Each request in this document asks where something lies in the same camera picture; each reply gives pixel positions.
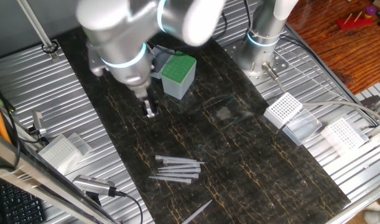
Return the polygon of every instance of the wooden floor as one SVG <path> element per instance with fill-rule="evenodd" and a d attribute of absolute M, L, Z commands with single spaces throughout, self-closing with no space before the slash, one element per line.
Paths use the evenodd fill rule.
<path fill-rule="evenodd" d="M 373 0 L 299 0 L 289 24 L 354 93 L 380 82 L 380 27 L 342 31 L 336 24 L 372 5 Z"/>

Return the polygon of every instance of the stainless steel platform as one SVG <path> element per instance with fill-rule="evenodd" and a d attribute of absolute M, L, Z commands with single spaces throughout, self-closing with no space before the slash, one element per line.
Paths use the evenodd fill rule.
<path fill-rule="evenodd" d="M 31 111 L 43 113 L 49 140 L 78 133 L 92 148 L 66 176 L 79 174 L 113 181 L 122 192 L 138 199 L 144 212 L 143 223 L 154 223 L 128 171 L 108 137 L 104 126 L 80 85 L 61 49 L 60 59 L 52 61 L 40 46 L 0 59 L 0 89 L 16 107 L 15 117 L 27 128 Z M 102 207 L 115 219 L 140 223 L 138 206 L 129 198 L 100 197 Z M 79 222 L 71 215 L 44 203 L 47 223 Z"/>
<path fill-rule="evenodd" d="M 256 0 L 249 1 L 251 10 L 255 2 Z M 229 26 L 218 43 L 230 54 L 235 51 L 234 46 L 239 44 L 238 41 L 242 39 L 248 24 L 243 0 L 227 0 L 225 13 Z M 224 22 L 221 19 L 215 35 L 223 30 Z M 289 30 L 286 29 L 284 33 L 289 34 Z M 298 100 L 327 101 L 345 98 L 348 101 L 357 101 L 330 70 L 326 72 L 323 65 L 317 65 L 304 50 L 280 40 L 276 52 L 286 59 L 289 65 L 281 69 L 280 79 L 289 93 Z M 32 125 L 30 112 L 41 110 L 49 127 L 48 138 L 54 138 L 59 134 L 69 136 L 71 133 L 78 133 L 93 150 L 67 175 L 68 179 L 73 179 L 78 174 L 86 174 L 114 181 L 122 191 L 129 192 L 140 200 L 144 211 L 144 223 L 153 223 L 139 192 L 61 49 L 58 50 L 58 54 L 60 60 L 53 62 L 38 46 L 0 59 L 1 90 L 17 108 L 16 117 L 29 127 Z M 269 104 L 281 94 L 276 83 L 269 78 L 251 77 L 251 81 Z M 362 96 L 367 97 L 368 91 L 363 92 Z M 369 119 L 348 106 L 335 105 L 310 110 L 323 126 L 339 115 L 347 114 L 364 133 L 371 130 L 369 126 L 372 123 Z M 356 151 L 339 156 L 317 133 L 308 140 L 305 147 L 352 202 L 380 183 L 380 146 L 367 144 Z M 126 223 L 137 224 L 140 221 L 138 208 L 127 198 L 102 197 L 101 203 L 114 218 L 123 218 Z M 78 222 L 47 203 L 45 207 L 47 223 Z"/>

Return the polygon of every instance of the white tip rack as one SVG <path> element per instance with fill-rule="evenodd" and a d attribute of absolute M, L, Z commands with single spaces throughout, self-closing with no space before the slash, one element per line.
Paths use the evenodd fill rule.
<path fill-rule="evenodd" d="M 302 108 L 303 105 L 301 102 L 296 100 L 291 94 L 284 93 L 267 108 L 264 112 L 264 116 L 277 128 L 281 128 Z"/>

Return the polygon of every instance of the red object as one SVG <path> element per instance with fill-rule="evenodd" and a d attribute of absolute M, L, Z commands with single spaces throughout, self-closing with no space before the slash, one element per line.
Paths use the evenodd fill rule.
<path fill-rule="evenodd" d="M 361 16 L 357 19 L 356 22 L 354 21 L 354 20 L 356 20 L 355 17 L 351 17 L 347 21 L 347 23 L 345 24 L 346 20 L 347 19 L 339 19 L 336 22 L 341 30 L 348 30 L 348 29 L 352 29 L 352 28 L 368 26 L 368 25 L 371 25 L 373 23 L 373 21 L 371 19 L 367 19 L 367 18 L 361 17 Z"/>

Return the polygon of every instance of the robotic arm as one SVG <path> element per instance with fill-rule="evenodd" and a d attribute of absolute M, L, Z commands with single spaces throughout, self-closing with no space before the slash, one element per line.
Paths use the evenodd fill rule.
<path fill-rule="evenodd" d="M 154 117 L 145 42 L 162 30 L 200 46 L 213 35 L 224 5 L 225 0 L 80 0 L 76 17 L 90 41 L 90 69 L 97 76 L 109 70 Z"/>
<path fill-rule="evenodd" d="M 274 49 L 279 36 L 298 0 L 259 1 L 253 13 L 252 25 L 243 45 L 234 58 L 247 74 L 259 76 L 263 65 L 274 63 Z"/>

